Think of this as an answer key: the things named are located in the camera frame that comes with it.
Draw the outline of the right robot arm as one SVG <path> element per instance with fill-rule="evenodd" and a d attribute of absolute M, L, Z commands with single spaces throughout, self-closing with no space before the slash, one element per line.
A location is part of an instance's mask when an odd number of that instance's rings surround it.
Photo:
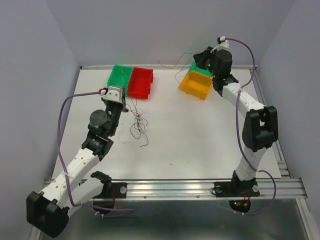
<path fill-rule="evenodd" d="M 214 90 L 235 107 L 236 116 L 244 117 L 243 127 L 236 126 L 241 160 L 229 181 L 215 182 L 213 194 L 220 198 L 259 196 L 256 182 L 259 164 L 278 140 L 278 112 L 245 92 L 232 75 L 232 54 L 226 49 L 208 47 L 193 56 L 195 64 L 212 75 Z"/>

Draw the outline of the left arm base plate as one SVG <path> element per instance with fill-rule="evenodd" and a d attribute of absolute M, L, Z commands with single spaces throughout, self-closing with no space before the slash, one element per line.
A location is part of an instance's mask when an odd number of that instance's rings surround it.
<path fill-rule="evenodd" d="M 111 182 L 111 184 L 98 181 L 89 187 L 90 199 L 125 199 L 127 197 L 128 184 L 126 182 Z"/>

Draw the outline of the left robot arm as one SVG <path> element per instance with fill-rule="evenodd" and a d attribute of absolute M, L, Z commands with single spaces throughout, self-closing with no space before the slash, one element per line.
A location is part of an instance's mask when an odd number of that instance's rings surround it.
<path fill-rule="evenodd" d="M 62 162 L 62 172 L 40 192 L 32 191 L 26 198 L 27 222 L 51 238 L 59 236 L 72 214 L 89 206 L 91 198 L 111 193 L 112 179 L 101 171 L 94 171 L 81 183 L 110 151 L 120 116 L 127 112 L 124 98 L 102 101 L 106 108 L 91 113 L 88 134 L 73 160 L 69 164 Z"/>

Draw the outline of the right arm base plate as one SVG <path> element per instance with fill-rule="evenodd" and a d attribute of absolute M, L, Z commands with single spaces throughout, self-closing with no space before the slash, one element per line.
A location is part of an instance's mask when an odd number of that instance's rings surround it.
<path fill-rule="evenodd" d="M 244 197 L 259 197 L 260 192 L 253 190 L 253 185 L 236 186 L 231 181 L 216 181 L 213 183 L 214 194 L 218 198 L 244 198 Z"/>

